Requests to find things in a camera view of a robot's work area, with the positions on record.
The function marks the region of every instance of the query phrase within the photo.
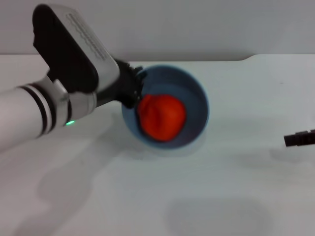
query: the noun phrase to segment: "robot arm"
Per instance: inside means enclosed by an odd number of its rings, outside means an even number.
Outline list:
[[[117,100],[141,99],[142,68],[113,59],[73,9],[42,4],[33,13],[34,47],[49,66],[44,78],[0,94],[0,151],[48,134]]]

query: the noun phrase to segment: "white wall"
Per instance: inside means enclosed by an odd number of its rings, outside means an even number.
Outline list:
[[[0,53],[29,54],[32,11],[45,0],[1,0]],[[243,59],[314,53],[314,0],[50,0],[79,10],[126,60]]]

